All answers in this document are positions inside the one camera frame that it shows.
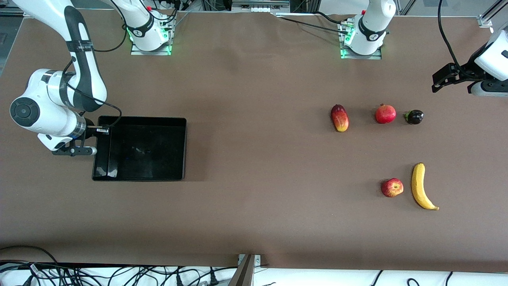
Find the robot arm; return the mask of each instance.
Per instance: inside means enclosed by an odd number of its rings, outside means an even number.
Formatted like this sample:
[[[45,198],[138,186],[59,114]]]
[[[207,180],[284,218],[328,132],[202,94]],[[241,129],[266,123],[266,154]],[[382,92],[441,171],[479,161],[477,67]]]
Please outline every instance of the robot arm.
[[[35,71],[25,92],[10,107],[11,117],[19,126],[39,133],[41,142],[55,151],[85,131],[86,119],[70,108],[97,110],[106,101],[106,87],[97,67],[86,23],[70,0],[14,2],[63,37],[76,70],[76,73],[67,74],[50,69]]]
[[[432,75],[436,93],[442,87],[473,81],[468,93],[477,96],[508,96],[508,22],[477,50],[469,61],[456,67],[449,63]]]
[[[167,42],[164,27],[168,27],[170,20],[161,19],[169,19],[168,16],[156,11],[149,13],[144,4],[136,0],[102,1],[112,4],[125,18],[139,49],[155,50]],[[25,92],[10,107],[11,117],[19,126],[38,133],[39,140],[48,149],[57,151],[68,142],[73,145],[75,139],[86,139],[87,126],[93,123],[71,108],[97,110],[106,101],[106,87],[85,20],[70,0],[14,0],[14,3],[63,37],[74,64],[75,73],[50,69],[35,71]],[[87,147],[85,155],[94,152],[94,148]]]
[[[139,0],[101,0],[125,18],[133,43],[140,50],[153,51],[169,40],[168,24],[175,17],[157,11],[148,12]]]
[[[393,0],[369,0],[365,13],[354,17],[355,31],[345,44],[355,53],[373,54],[382,46],[386,28],[396,11]]]

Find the black tray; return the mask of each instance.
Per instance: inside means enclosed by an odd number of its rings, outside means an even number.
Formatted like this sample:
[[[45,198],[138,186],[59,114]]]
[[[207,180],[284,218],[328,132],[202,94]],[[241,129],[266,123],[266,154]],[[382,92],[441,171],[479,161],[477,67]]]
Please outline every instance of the black tray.
[[[99,126],[116,116],[99,117]],[[122,117],[97,137],[94,181],[178,181],[184,177],[187,120]]]

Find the red apple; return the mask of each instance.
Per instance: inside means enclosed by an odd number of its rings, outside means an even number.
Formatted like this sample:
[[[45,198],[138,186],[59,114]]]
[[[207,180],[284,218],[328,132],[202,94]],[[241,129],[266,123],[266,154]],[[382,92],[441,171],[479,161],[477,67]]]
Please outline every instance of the red apple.
[[[391,178],[381,185],[381,192],[387,197],[395,197],[404,191],[404,186],[399,179]]]

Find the yellow banana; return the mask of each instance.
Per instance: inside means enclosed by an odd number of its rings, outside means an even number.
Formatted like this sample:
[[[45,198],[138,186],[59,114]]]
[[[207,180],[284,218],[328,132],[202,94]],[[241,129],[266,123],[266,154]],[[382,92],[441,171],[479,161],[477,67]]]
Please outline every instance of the yellow banana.
[[[423,163],[418,163],[413,169],[413,175],[411,178],[411,191],[413,192],[413,196],[415,197],[416,202],[422,206],[422,208],[427,210],[439,210],[439,207],[436,207],[425,194],[425,189],[423,188],[423,177],[425,176],[425,165]]]

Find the plug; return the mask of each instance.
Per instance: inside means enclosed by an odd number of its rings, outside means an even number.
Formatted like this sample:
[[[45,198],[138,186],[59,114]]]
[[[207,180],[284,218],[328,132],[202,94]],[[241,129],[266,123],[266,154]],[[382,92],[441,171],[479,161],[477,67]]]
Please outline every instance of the plug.
[[[219,281],[217,281],[217,278],[215,277],[215,271],[213,271],[213,268],[210,267],[210,286],[218,285]]]
[[[180,273],[176,273],[176,286],[183,286],[182,278],[180,278]]]

